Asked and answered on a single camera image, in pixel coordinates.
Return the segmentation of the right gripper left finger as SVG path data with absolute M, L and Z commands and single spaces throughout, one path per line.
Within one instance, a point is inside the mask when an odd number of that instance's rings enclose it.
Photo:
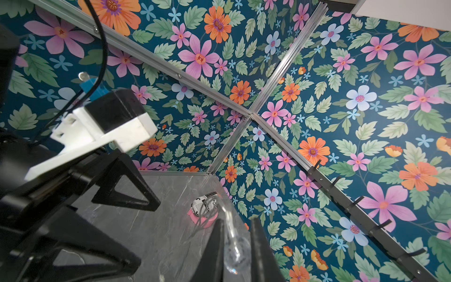
M 218 219 L 191 282 L 222 282 L 224 276 L 224 221 Z

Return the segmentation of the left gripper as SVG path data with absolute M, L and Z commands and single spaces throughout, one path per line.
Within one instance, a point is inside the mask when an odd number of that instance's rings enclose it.
M 92 203 L 155 212 L 161 201 L 129 155 L 94 151 L 26 180 L 32 162 L 1 158 L 1 281 L 93 282 L 135 274 L 141 259 L 74 210 L 45 219 L 93 185 Z

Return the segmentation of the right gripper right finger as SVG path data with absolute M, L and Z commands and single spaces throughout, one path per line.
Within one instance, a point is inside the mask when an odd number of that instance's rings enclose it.
M 251 220 L 251 281 L 284 282 L 264 229 L 257 218 Z

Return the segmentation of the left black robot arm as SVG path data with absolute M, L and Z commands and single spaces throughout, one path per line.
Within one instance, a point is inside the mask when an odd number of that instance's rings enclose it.
M 27 48 L 1 27 L 1 280 L 88 282 L 131 276 L 141 260 L 91 225 L 73 206 L 92 201 L 155 211 L 160 200 L 129 156 L 157 128 L 131 89 L 106 90 L 79 75 L 81 90 L 37 129 L 18 93 L 34 96 L 18 68 Z

